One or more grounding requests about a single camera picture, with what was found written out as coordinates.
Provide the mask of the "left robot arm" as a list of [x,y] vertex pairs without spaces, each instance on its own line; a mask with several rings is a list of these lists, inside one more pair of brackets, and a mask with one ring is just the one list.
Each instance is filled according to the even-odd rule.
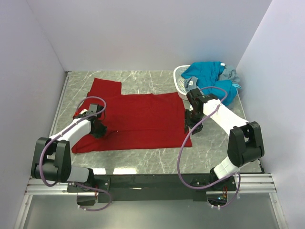
[[56,183],[78,182],[85,192],[95,187],[93,170],[71,164],[71,149],[86,135],[101,138],[107,127],[99,120],[105,108],[90,104],[88,109],[77,113],[73,121],[59,133],[37,140],[31,166],[35,179]]

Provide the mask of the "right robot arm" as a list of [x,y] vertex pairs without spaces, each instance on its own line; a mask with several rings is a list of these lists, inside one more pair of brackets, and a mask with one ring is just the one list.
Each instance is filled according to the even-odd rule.
[[189,131],[181,149],[184,148],[190,135],[203,129],[203,122],[212,119],[228,135],[226,158],[211,169],[209,186],[220,190],[232,174],[245,165],[264,156],[264,144],[260,125],[249,122],[227,108],[223,101],[214,94],[203,95],[198,88],[190,90],[186,97],[191,110],[185,110],[185,131]]

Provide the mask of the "red t shirt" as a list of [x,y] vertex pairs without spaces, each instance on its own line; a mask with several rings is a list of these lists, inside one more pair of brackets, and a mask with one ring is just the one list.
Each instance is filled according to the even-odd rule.
[[121,82],[94,79],[88,99],[90,104],[106,102],[100,120],[107,127],[102,138],[85,135],[73,146],[74,154],[91,151],[157,149],[180,147],[187,135],[184,130],[184,104],[177,92],[167,94],[121,93]]

